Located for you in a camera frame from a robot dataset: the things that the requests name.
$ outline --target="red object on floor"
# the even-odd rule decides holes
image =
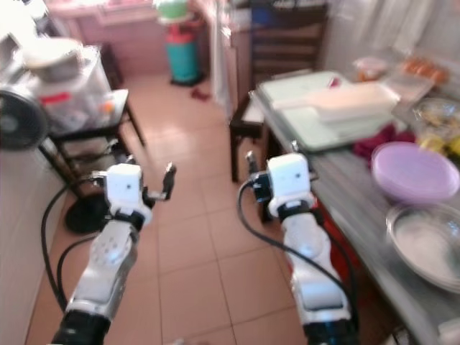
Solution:
[[[194,98],[194,99],[198,99],[198,100],[203,101],[203,102],[206,102],[207,100],[209,100],[211,95],[209,93],[201,92],[199,88],[194,88],[190,92],[190,97]]]

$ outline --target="white tray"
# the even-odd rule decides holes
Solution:
[[[282,103],[285,100],[307,96],[313,91],[325,90],[332,78],[339,78],[343,86],[350,84],[341,74],[326,71],[270,80],[261,83],[256,94],[263,95],[263,99],[269,102],[272,111],[283,118],[303,146],[312,152],[340,147],[359,139],[372,137],[391,121],[397,125],[398,130],[406,127],[388,111],[373,114],[371,118],[328,123],[322,121],[318,110],[311,106],[273,109],[273,103]]]

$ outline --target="black cable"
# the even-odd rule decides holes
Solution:
[[[86,243],[88,241],[92,241],[95,239],[98,235],[90,235],[84,239],[81,239],[79,241],[73,242],[69,247],[67,247],[64,252],[60,255],[59,262],[57,263],[57,269],[56,269],[56,280],[57,280],[57,288],[59,290],[59,293],[61,295],[61,298],[65,301],[65,304],[67,305],[68,299],[65,297],[65,291],[64,291],[64,286],[63,286],[63,266],[64,266],[64,261],[67,255],[72,251],[72,249],[76,248],[80,244]]]
[[[256,236],[258,239],[261,239],[262,241],[267,242],[268,244],[270,244],[270,245],[272,245],[274,247],[277,247],[277,248],[279,248],[279,249],[281,249],[281,250],[283,250],[285,252],[289,252],[291,254],[294,254],[296,257],[301,258],[302,260],[307,262],[309,265],[315,267],[319,272],[321,272],[325,276],[327,276],[327,278],[332,280],[344,292],[346,298],[348,299],[348,301],[350,303],[350,306],[351,306],[351,319],[353,320],[353,323],[354,323],[354,326],[356,328],[356,331],[358,331],[358,329],[359,329],[359,321],[358,321],[357,307],[356,307],[354,299],[351,297],[349,291],[345,288],[345,286],[342,284],[342,282],[340,280],[335,278],[331,273],[329,273],[327,270],[322,268],[322,266],[320,266],[319,264],[314,262],[312,259],[306,257],[305,255],[301,254],[297,250],[295,250],[295,249],[293,249],[293,248],[291,248],[289,246],[286,246],[285,244],[283,244],[283,243],[281,243],[281,242],[279,242],[279,241],[277,241],[275,239],[272,239],[272,238],[270,238],[268,236],[265,236],[264,234],[254,230],[254,228],[252,228],[251,224],[249,224],[249,222],[247,221],[246,217],[244,216],[244,212],[243,212],[243,208],[242,208],[242,198],[243,198],[244,190],[246,190],[247,188],[250,188],[251,185],[252,185],[251,181],[246,181],[240,187],[240,189],[238,190],[238,198],[237,198],[237,202],[236,202],[236,209],[238,211],[239,220],[243,223],[244,227],[251,234]]]
[[[353,304],[356,306],[358,305],[358,296],[357,296],[358,287],[357,287],[356,277],[354,275],[354,268],[353,268],[353,265],[351,264],[351,260],[348,254],[345,252],[345,249],[342,247],[342,245],[338,241],[338,239],[332,236],[332,234],[326,229],[326,227],[323,227],[323,230],[327,233],[332,244],[337,247],[337,249],[340,251],[340,254],[345,259],[345,263],[346,263],[346,267],[348,268],[349,279],[350,279],[350,295],[351,295],[351,298],[353,299]]]
[[[48,281],[50,282],[51,285],[51,290],[54,296],[56,297],[57,304],[59,304],[59,308],[61,309],[62,312],[65,311],[65,307],[67,307],[67,303],[65,301],[65,297],[60,294],[60,291],[58,289],[58,286],[55,281],[54,274],[52,273],[52,268],[51,268],[51,263],[50,263],[50,255],[48,254],[48,248],[46,244],[46,223],[48,220],[48,216],[50,215],[50,212],[52,210],[52,207],[55,205],[56,201],[61,197],[64,192],[73,187],[77,187],[80,184],[88,181],[88,179],[85,180],[79,180],[74,183],[71,183],[69,185],[65,185],[62,187],[56,195],[51,199],[50,203],[48,203],[47,208],[45,209],[45,212],[43,213],[42,217],[42,225],[40,227],[40,239],[41,239],[41,245],[42,245],[42,255],[43,255],[43,261],[45,262],[45,271],[46,275],[48,277]]]

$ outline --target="stainless steel counter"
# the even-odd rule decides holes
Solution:
[[[297,140],[283,118],[256,92],[267,125],[285,150]],[[385,218],[392,204],[374,184],[367,163],[350,148],[308,154],[319,179],[314,193],[360,256],[375,282],[419,344],[437,344],[438,326],[460,318],[460,295],[417,276],[399,258],[386,237]],[[450,204],[460,208],[460,195]]]

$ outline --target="plastic storage container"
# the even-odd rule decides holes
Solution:
[[[376,81],[387,72],[388,64],[378,57],[362,57],[354,62],[354,67],[358,71],[358,80]]]
[[[101,110],[111,89],[99,51],[86,47],[82,54],[83,69],[76,78],[46,83],[32,76],[25,83],[45,107],[53,134],[97,127],[109,120],[109,114]]]
[[[437,203],[453,197],[460,174],[442,155],[409,142],[390,142],[372,154],[372,176],[391,198],[406,203]]]
[[[394,72],[382,82],[401,97],[406,106],[419,102],[434,86],[431,79],[399,71]]]
[[[297,99],[273,102],[272,107],[289,109],[312,106],[318,111],[321,121],[329,122],[389,113],[398,101],[399,96],[392,90],[370,81],[338,88],[323,88]]]
[[[191,32],[172,28],[167,36],[167,57],[172,79],[177,83],[193,82],[200,77],[195,37]]]
[[[21,48],[26,69],[46,83],[74,79],[81,72],[80,41],[63,37],[43,37]]]

